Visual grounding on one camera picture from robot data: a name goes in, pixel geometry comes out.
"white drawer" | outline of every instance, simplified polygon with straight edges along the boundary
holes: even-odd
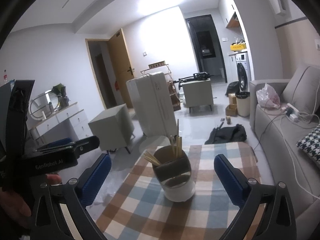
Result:
[[[82,134],[78,135],[79,140],[84,139],[84,138],[88,138],[90,136],[92,136],[92,132],[90,129],[85,130]]]
[[[81,111],[78,114],[74,115],[73,117],[70,117],[70,122],[72,127],[76,127],[77,125],[81,124],[83,121],[87,120],[87,115],[85,114],[85,111]]]
[[[58,122],[57,116],[53,116],[47,119],[46,121],[44,121],[43,123],[37,126],[37,131],[39,133],[39,136],[44,135],[46,132],[48,132],[50,129],[52,129],[58,124],[59,122]]]
[[[68,119],[70,116],[73,116],[78,111],[79,109],[77,104],[70,106],[67,109],[63,109],[57,113],[58,121],[63,122],[64,120]]]
[[[84,120],[81,124],[77,125],[75,128],[75,133],[77,136],[79,136],[80,134],[84,133],[87,130],[90,130],[90,127],[88,125],[88,120]]]

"black bag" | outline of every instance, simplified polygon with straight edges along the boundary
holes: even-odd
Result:
[[[214,128],[204,144],[244,142],[246,139],[247,134],[244,127],[237,124],[233,127]]]
[[[227,87],[226,97],[240,91],[239,81],[231,82]]]

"human hand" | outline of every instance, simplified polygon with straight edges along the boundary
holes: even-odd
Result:
[[[47,174],[50,185],[61,183],[61,177],[57,174]],[[0,206],[8,216],[20,226],[28,228],[27,217],[31,216],[31,210],[23,198],[14,191],[2,191],[0,187]]]

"sofa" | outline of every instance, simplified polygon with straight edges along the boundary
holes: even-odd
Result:
[[[298,240],[313,239],[315,231],[319,230],[320,200],[298,186],[283,136],[291,149],[297,179],[301,186],[313,195],[320,196],[320,168],[296,146],[296,143],[310,133],[319,121],[316,118],[312,119],[310,124],[299,121],[297,124],[304,126],[304,129],[292,123],[287,117],[276,117],[272,113],[279,113],[279,110],[265,111],[257,102],[256,92],[267,83],[276,90],[281,103],[291,103],[301,112],[312,113],[314,107],[318,109],[320,104],[320,92],[316,93],[319,81],[320,67],[305,66],[297,69],[292,79],[257,80],[251,81],[249,85],[250,126],[257,138],[261,137],[260,143],[274,182],[282,181],[288,187],[296,218]]]

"water bottle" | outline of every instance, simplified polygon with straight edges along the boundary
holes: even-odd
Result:
[[[3,76],[3,81],[4,81],[4,83],[5,84],[7,84],[7,82],[8,82],[8,79],[7,79],[7,71],[6,70],[4,70],[4,76]]]

